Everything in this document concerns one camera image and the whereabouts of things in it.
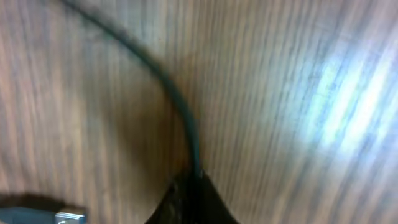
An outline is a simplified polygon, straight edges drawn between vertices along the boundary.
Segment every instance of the wood grain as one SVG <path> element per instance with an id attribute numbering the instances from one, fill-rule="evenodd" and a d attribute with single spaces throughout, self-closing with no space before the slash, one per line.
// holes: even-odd
<path id="1" fill-rule="evenodd" d="M 395 0 L 87 0 L 187 97 L 241 223 L 398 223 Z M 144 223 L 186 165 L 146 67 L 57 1 L 0 0 L 0 192 Z"/>

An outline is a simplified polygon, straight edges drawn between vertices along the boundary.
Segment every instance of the cable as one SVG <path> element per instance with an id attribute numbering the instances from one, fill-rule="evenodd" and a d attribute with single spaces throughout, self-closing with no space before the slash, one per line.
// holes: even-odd
<path id="1" fill-rule="evenodd" d="M 169 78 L 167 72 L 163 71 L 160 65 L 153 60 L 145 51 L 139 47 L 135 41 L 130 38 L 123 30 L 118 29 L 109 19 L 105 19 L 99 11 L 88 9 L 88 7 L 77 3 L 77 0 L 60 0 L 70 9 L 73 9 L 87 21 L 97 25 L 105 33 L 117 40 L 121 45 L 130 50 L 137 58 L 149 67 L 153 75 L 159 79 L 164 90 L 169 94 L 172 103 L 176 107 L 178 113 L 182 117 L 185 129 L 185 135 L 190 150 L 191 171 L 195 177 L 201 177 L 201 165 L 199 157 L 199 139 L 195 120 L 192 113 L 182 97 L 181 93 L 175 86 L 174 82 Z"/>

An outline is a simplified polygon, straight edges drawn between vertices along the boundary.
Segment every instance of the wire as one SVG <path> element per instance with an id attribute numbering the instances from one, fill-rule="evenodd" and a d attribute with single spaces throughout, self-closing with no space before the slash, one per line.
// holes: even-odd
<path id="1" fill-rule="evenodd" d="M 118 29 L 109 19 L 106 19 L 102 13 L 95 9 L 89 9 L 77 0 L 61 0 L 67 7 L 79 13 L 87 21 L 97 25 L 105 33 L 117 40 L 121 45 L 130 50 L 137 58 L 149 67 L 153 75 L 159 79 L 164 90 L 169 94 L 172 103 L 176 107 L 178 113 L 182 117 L 190 150 L 191 171 L 195 177 L 201 177 L 201 165 L 199 157 L 199 140 L 195 120 L 192 113 L 185 102 L 183 96 L 175 86 L 174 82 L 169 78 L 169 74 L 161 69 L 160 65 L 153 60 L 136 41 L 130 38 L 123 30 Z"/>

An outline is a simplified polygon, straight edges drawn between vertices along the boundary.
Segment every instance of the cord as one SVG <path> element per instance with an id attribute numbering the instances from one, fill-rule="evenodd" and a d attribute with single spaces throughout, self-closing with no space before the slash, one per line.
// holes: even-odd
<path id="1" fill-rule="evenodd" d="M 131 53 L 139 58 L 141 62 L 147 65 L 152 74 L 159 79 L 164 90 L 169 94 L 172 103 L 182 117 L 185 136 L 190 150 L 191 171 L 195 177 L 201 177 L 202 171 L 199 157 L 199 140 L 195 120 L 193 119 L 192 113 L 183 96 L 175 86 L 174 82 L 170 79 L 169 74 L 163 71 L 160 65 L 135 43 L 135 40 L 130 38 L 125 32 L 123 32 L 123 30 L 118 29 L 109 19 L 105 19 L 102 13 L 94 9 L 88 9 L 88 7 L 84 6 L 82 3 L 77 3 L 77 0 L 60 1 L 70 9 L 73 9 L 87 21 L 97 25 L 105 33 L 117 40 L 121 45 L 125 46 L 131 51 Z"/>

